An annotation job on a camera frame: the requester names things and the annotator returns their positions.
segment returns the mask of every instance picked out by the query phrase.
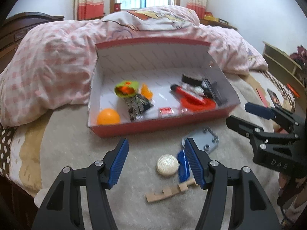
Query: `wooden headboard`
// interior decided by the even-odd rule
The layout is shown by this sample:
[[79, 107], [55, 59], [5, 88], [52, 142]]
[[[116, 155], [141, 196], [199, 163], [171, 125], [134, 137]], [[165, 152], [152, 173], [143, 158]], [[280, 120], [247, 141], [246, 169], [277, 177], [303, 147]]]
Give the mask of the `wooden headboard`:
[[50, 16], [39, 12], [16, 14], [0, 27], [0, 73], [12, 60], [21, 40], [35, 26], [52, 21], [63, 21], [64, 16]]

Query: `gray blanket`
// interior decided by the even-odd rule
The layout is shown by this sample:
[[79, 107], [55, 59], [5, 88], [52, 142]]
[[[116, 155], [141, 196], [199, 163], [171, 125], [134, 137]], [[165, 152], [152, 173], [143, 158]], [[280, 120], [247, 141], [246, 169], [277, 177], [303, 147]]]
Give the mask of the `gray blanket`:
[[[236, 75], [227, 75], [239, 95], [241, 105], [231, 114], [273, 131], [272, 123], [248, 114], [244, 104], [261, 103], [254, 90]], [[67, 106], [56, 110], [45, 131], [41, 151], [41, 176], [43, 189], [35, 197], [40, 205], [48, 188], [65, 166], [73, 169], [88, 167], [105, 153], [114, 149], [119, 137], [101, 139], [86, 126], [87, 106]], [[124, 136], [129, 141], [129, 153], [118, 183], [107, 191], [115, 222], [119, 229], [194, 229], [200, 216], [206, 192], [191, 187], [183, 194], [148, 204], [145, 193], [161, 192], [165, 186], [178, 183], [178, 176], [163, 178], [156, 172], [159, 156], [176, 156], [182, 149], [181, 139], [189, 132], [210, 126], [219, 137], [219, 146], [210, 154], [211, 159], [224, 166], [240, 169], [249, 166], [264, 187], [271, 203], [280, 216], [276, 204], [278, 173], [252, 162], [253, 152], [248, 139], [229, 130], [225, 118], [137, 135]], [[231, 212], [232, 188], [228, 188], [222, 229], [228, 229]], [[85, 229], [92, 229], [82, 190], [82, 207]]]

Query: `dark wood bed frame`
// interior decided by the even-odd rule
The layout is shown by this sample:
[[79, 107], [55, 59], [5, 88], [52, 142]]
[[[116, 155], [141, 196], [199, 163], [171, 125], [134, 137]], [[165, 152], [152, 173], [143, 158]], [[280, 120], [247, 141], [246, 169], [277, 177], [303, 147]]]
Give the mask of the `dark wood bed frame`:
[[[26, 12], [6, 19], [0, 27], [0, 73], [13, 58], [23, 37], [35, 26], [63, 21], [64, 16]], [[30, 230], [37, 213], [33, 197], [16, 184], [0, 176], [0, 229]]]

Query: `brown patterned fabric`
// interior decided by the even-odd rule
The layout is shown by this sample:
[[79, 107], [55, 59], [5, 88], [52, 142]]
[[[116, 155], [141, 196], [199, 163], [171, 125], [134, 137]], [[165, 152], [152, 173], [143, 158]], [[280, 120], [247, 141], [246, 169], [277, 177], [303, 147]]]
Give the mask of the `brown patterned fabric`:
[[271, 73], [268, 71], [261, 71], [261, 73], [267, 77], [269, 80], [272, 81], [272, 83], [280, 90], [280, 93], [282, 97], [285, 100], [288, 100], [291, 106], [291, 111], [295, 111], [295, 100], [294, 100], [294, 95], [292, 92], [289, 91], [288, 88], [286, 88], [278, 79], [276, 79]]
[[8, 179], [10, 169], [10, 145], [16, 127], [3, 128], [0, 124], [0, 174]]

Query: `cardboard box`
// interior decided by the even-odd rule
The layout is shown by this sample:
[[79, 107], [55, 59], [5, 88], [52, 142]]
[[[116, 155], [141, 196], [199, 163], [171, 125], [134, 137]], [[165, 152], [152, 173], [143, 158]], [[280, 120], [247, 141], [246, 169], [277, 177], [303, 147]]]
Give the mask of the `cardboard box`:
[[[210, 44], [179, 38], [124, 39], [97, 44], [97, 63], [94, 70], [88, 105], [88, 127], [100, 137], [156, 131], [189, 123], [227, 117], [239, 98], [223, 72], [208, 53]], [[181, 83], [182, 74], [200, 74], [211, 83], [226, 102], [215, 109], [182, 112], [179, 99], [171, 93], [172, 84]], [[123, 80], [146, 83], [153, 92], [154, 107], [144, 113], [143, 120], [130, 121], [124, 99], [114, 93]], [[171, 107], [171, 117], [160, 117], [159, 108]], [[105, 108], [115, 109], [121, 123], [97, 125], [97, 116]]]

